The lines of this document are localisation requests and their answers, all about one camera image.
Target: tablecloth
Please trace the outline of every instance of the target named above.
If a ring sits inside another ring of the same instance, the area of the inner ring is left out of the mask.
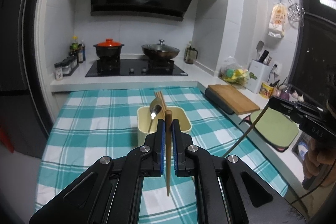
[[[194,144],[222,156],[242,135],[231,121],[209,103],[198,88],[87,90],[70,93],[53,126],[38,176],[36,210],[104,155],[125,156],[137,147],[137,109],[149,105],[162,90],[168,106],[179,106],[192,123]],[[284,195],[287,183],[245,138],[233,154]],[[178,178],[171,167],[171,194],[166,176],[145,178],[139,223],[197,223],[194,185]]]

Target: silver screw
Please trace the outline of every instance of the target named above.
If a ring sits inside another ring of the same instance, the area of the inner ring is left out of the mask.
[[[143,145],[142,147],[140,147],[140,151],[141,152],[148,152],[151,148],[148,145]]]
[[[196,145],[189,145],[188,150],[191,152],[196,152],[198,150],[198,147]]]
[[[235,164],[238,161],[238,157],[235,155],[230,155],[227,157],[227,159],[229,160],[229,162]]]
[[[111,159],[108,156],[104,156],[104,157],[101,157],[99,161],[101,164],[108,164],[111,161]]]

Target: wire steamer rack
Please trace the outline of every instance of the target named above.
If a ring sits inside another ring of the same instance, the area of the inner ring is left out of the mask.
[[[293,3],[291,0],[288,0],[288,2],[290,4],[287,10],[288,21],[299,22],[301,27],[303,27],[305,9],[302,7],[302,5],[298,3]]]

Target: orange lid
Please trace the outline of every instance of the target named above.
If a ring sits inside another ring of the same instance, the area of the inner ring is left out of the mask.
[[[112,38],[107,38],[106,41],[98,43],[100,47],[115,47],[121,46],[121,43],[113,41]]]

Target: triangular cutout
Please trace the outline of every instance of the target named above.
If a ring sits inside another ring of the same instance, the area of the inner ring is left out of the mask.
[[[79,209],[84,208],[85,203],[91,193],[96,182],[98,174],[91,172],[80,183],[78,183],[69,193],[65,195],[63,200]]]
[[[241,172],[241,178],[245,184],[252,205],[255,208],[260,207],[273,200],[273,196],[267,192],[258,182],[254,180],[247,172]]]

